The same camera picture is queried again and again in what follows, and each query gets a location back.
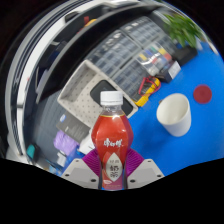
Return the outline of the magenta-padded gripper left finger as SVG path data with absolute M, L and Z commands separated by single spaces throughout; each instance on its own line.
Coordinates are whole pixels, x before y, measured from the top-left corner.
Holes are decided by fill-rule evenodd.
M 98 189 L 100 187 L 101 162 L 97 151 L 90 151 L 82 159 L 75 158 L 62 177 L 83 188 Z

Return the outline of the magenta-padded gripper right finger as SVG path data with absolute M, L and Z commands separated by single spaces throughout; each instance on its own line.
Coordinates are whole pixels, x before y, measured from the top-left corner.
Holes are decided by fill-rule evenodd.
M 127 153 L 124 171 L 127 189 L 140 188 L 164 177 L 152 159 L 144 159 L 133 149 Z

